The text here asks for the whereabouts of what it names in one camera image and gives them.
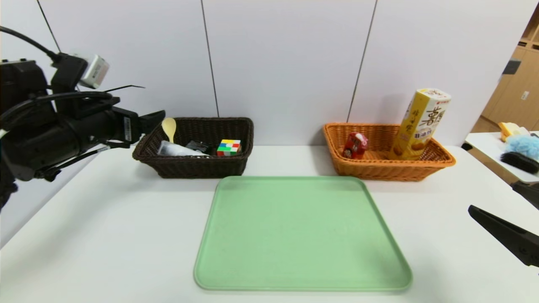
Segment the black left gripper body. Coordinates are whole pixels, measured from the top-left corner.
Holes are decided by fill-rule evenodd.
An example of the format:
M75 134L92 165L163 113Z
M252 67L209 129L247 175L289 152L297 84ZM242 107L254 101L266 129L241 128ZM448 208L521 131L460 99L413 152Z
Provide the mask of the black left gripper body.
M139 116L115 106L93 106L83 118L83 143L104 144L118 141L133 144L140 138L141 131L136 123Z

